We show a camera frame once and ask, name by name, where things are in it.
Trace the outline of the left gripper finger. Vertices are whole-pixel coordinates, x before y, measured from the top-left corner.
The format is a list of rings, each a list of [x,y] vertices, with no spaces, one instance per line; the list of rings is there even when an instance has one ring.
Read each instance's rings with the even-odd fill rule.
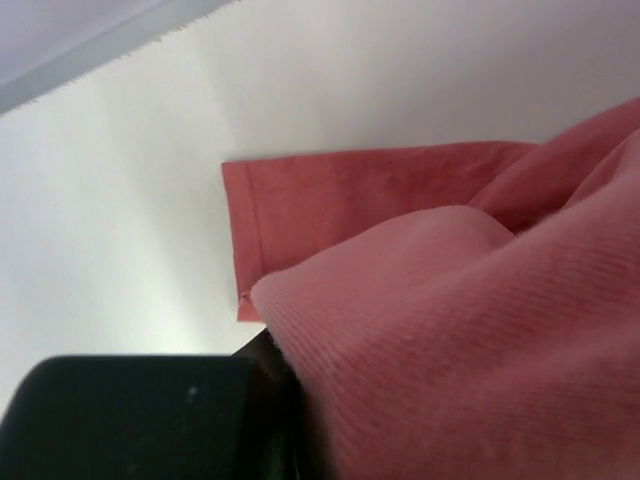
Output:
[[[5,479],[316,479],[302,389],[268,332],[222,355],[58,356],[1,421]]]

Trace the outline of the salmon pink t shirt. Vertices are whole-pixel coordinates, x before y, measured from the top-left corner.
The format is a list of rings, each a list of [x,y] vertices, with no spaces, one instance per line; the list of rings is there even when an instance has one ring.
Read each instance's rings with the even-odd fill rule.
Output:
[[[227,162],[303,479],[639,475],[639,103],[541,144]]]

